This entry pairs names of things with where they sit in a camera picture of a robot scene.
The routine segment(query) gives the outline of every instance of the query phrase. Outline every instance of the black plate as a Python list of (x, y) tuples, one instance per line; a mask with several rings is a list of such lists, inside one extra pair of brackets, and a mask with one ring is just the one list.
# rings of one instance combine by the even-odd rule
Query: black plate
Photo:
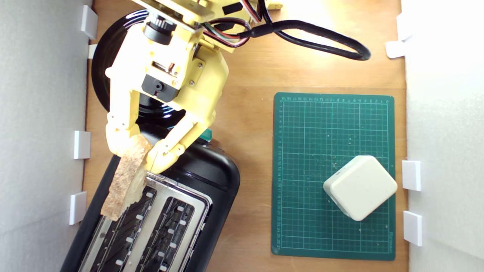
[[(148, 16), (147, 10), (138, 10), (119, 19), (103, 34), (92, 58), (91, 78), (94, 91), (99, 102), (109, 111), (109, 78), (105, 75), (106, 68), (111, 67), (128, 29), (134, 24), (143, 23)], [(139, 98), (138, 124), (152, 123), (169, 128), (174, 126), (185, 115), (185, 111), (175, 111), (144, 94)]]

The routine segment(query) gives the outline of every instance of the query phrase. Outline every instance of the white rounded block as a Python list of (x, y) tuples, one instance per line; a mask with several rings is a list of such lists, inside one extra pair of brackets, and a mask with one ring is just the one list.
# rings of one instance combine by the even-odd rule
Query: white rounded block
[(395, 180), (373, 156), (356, 156), (323, 184), (341, 211), (361, 221), (397, 190)]

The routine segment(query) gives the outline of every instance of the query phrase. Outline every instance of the wooden table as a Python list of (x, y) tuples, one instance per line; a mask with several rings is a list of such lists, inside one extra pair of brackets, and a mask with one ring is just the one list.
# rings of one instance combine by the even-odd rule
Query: wooden table
[[(408, 243), (403, 240), (402, 211), (407, 194), (401, 188), (401, 160), (406, 157), (405, 68), (390, 60), (385, 42), (396, 39), (400, 0), (282, 1), (273, 20), (306, 20), (359, 40), (372, 51), (369, 61), (298, 47), (276, 35), (252, 39), (225, 54), (230, 75), (217, 106), (214, 138), (235, 158), (241, 186), (207, 271), (408, 271)], [(99, 15), (98, 38), (117, 19), (139, 9), (128, 0), (94, 0)], [(387, 94), (395, 98), (396, 259), (341, 260), (274, 256), (270, 251), (272, 107), (279, 91)], [(92, 133), (91, 159), (85, 163), (88, 201), (111, 158), (105, 140), (107, 112), (88, 85), (87, 130)]]

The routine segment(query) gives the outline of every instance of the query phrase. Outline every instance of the green cutting mat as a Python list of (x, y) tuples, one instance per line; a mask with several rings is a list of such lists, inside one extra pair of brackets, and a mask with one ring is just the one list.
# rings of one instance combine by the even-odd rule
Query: green cutting mat
[(277, 93), (274, 97), (272, 252), (395, 259), (395, 196), (356, 222), (323, 183), (356, 155), (372, 155), (395, 178), (391, 96)]

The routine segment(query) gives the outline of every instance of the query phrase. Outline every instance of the wire bundle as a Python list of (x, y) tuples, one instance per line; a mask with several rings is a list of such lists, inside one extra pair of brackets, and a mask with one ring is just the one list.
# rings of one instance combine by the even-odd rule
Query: wire bundle
[[(279, 37), (295, 45), (300, 45), (310, 49), (315, 49), (315, 50), (327, 52), (330, 54), (335, 54), (352, 60), (370, 59), (371, 53), (368, 50), (368, 48), (366, 48), (364, 45), (362, 45), (361, 43), (359, 43), (354, 39), (341, 35), (332, 30), (328, 30), (328, 29), (315, 26), (310, 23), (298, 21), (298, 20), (283, 20), (279, 22), (272, 22), (272, 19), (269, 16), (269, 12), (265, 5), (265, 0), (258, 0), (257, 10), (253, 8), (253, 6), (250, 4), (248, 0), (239, 0), (239, 1), (254, 22), (258, 23), (258, 22), (261, 22), (262, 19), (264, 19), (266, 23), (251, 29), (250, 25), (244, 20), (241, 20), (238, 18), (219, 18), (219, 19), (212, 20), (208, 23), (205, 23), (203, 25), (205, 27), (204, 33), (209, 37), (229, 47), (240, 47), (244, 45), (249, 40), (249, 38), (256, 38), (270, 33), (275, 33)], [(233, 24), (241, 25), (245, 27), (246, 31), (235, 35), (227, 34), (221, 30), (218, 30), (213, 26), (213, 24), (217, 24), (217, 23), (233, 23)], [(283, 31), (288, 29), (299, 29), (320, 37), (330, 39), (342, 45), (348, 46), (349, 48), (355, 50), (356, 52), (351, 52), (351, 51), (339, 49), (328, 45), (317, 44), (314, 42), (293, 37)]]
[(249, 40), (249, 37), (241, 38), (240, 35), (238, 34), (236, 35), (227, 34), (221, 30), (218, 30), (213, 26), (214, 24), (223, 24), (223, 23), (240, 25), (240, 26), (243, 26), (247, 31), (251, 29), (249, 23), (247, 23), (242, 19), (225, 17), (225, 18), (219, 18), (219, 19), (209, 21), (208, 23), (204, 23), (203, 24), (203, 26), (205, 27), (204, 33), (207, 36), (221, 42), (222, 44), (228, 47), (240, 47)]

